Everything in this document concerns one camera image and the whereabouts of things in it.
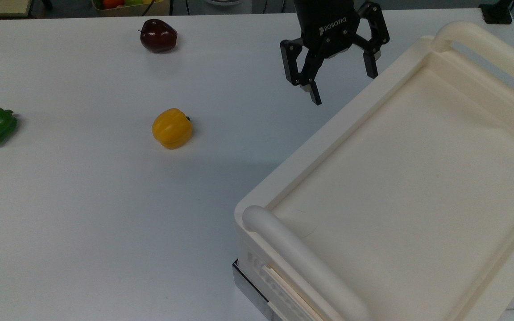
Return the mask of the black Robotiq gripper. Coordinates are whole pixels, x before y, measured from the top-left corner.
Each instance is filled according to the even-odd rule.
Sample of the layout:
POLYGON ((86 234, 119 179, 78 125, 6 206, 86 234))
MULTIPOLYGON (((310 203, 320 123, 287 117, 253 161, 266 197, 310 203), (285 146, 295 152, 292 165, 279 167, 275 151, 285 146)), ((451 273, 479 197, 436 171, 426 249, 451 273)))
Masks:
POLYGON ((383 11, 378 3, 366 1, 355 11, 353 0, 295 0, 294 8, 301 28, 301 38, 280 42, 284 74, 287 81, 308 92, 311 100, 322 104, 316 75, 323 58, 331 58, 348 50, 352 43, 363 49, 367 75, 374 79, 379 73, 377 59, 382 45, 390 41, 383 11), (357 28, 357 14, 369 23, 370 39, 353 34, 352 43, 342 31, 357 28), (308 49, 304 65, 298 71, 297 59, 303 48, 308 49))

